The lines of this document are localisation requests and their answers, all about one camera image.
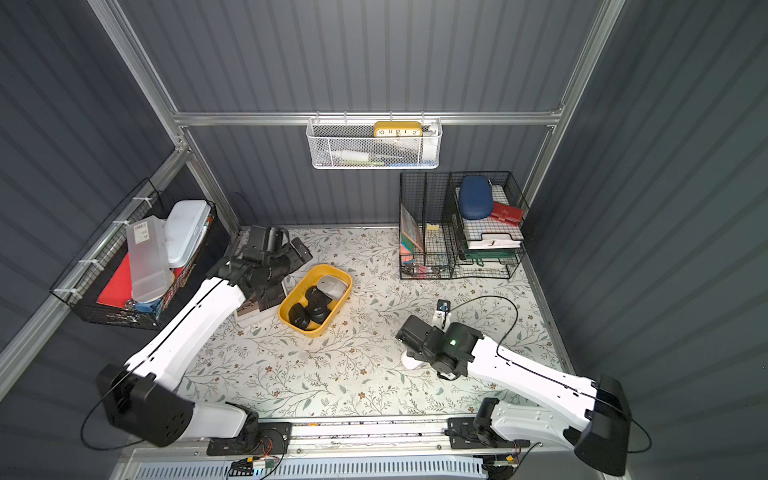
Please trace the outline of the white mouse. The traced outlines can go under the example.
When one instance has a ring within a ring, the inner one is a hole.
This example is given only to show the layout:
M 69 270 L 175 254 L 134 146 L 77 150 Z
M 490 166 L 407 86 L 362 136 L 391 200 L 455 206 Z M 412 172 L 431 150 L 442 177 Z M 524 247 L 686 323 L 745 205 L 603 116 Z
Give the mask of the white mouse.
M 401 363 L 406 370 L 416 370 L 428 365 L 427 362 L 417 360 L 409 355 L 408 351 L 405 351 L 401 355 Z

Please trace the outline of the black mouse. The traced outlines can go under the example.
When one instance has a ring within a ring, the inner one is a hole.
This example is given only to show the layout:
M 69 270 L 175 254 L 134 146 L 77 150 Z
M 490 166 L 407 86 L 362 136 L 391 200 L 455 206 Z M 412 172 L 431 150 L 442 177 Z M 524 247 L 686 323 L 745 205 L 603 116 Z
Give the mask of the black mouse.
M 307 300 L 308 308 L 325 308 L 331 302 L 331 298 L 319 290 L 316 286 L 311 286 L 307 289 L 305 292 L 305 298 Z
M 310 321 L 318 325 L 322 325 L 331 313 L 329 305 L 325 303 L 309 303 L 306 311 Z
M 292 326 L 303 331 L 308 331 L 311 324 L 309 313 L 301 303 L 296 303 L 290 308 L 289 321 Z

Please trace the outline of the light grey mouse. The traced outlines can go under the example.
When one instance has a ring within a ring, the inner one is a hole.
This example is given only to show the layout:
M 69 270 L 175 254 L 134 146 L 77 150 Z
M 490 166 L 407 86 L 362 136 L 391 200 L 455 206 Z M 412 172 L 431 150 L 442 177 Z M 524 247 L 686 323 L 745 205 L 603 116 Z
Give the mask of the light grey mouse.
M 341 301 L 346 295 L 348 284 L 337 277 L 325 275 L 318 280 L 316 287 L 330 299 Z

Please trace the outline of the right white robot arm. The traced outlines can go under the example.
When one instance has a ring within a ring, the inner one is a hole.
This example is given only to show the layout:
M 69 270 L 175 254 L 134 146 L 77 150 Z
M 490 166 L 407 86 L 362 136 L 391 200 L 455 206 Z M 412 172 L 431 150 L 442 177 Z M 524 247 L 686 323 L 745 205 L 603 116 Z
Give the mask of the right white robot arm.
M 503 448 L 528 443 L 569 447 L 589 467 L 621 477 L 626 472 L 632 414 L 622 384 L 554 370 L 501 346 L 462 323 L 446 329 L 410 316 L 395 334 L 407 368 L 432 367 L 443 380 L 462 377 L 495 384 L 540 406 L 515 414 L 497 398 L 484 399 L 465 443 Z

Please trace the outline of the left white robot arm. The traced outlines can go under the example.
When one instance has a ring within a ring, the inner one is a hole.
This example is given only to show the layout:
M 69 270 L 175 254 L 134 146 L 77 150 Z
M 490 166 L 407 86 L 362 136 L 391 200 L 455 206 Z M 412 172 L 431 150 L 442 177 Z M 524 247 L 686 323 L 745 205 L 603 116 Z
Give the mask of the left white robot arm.
M 244 407 L 196 403 L 177 389 L 199 350 L 246 301 L 277 303 L 284 278 L 313 256 L 280 227 L 249 231 L 246 247 L 224 256 L 197 292 L 145 347 L 123 365 L 109 364 L 96 378 L 108 423 L 156 447 L 209 439 L 225 453 L 249 453 L 261 442 L 258 415 Z

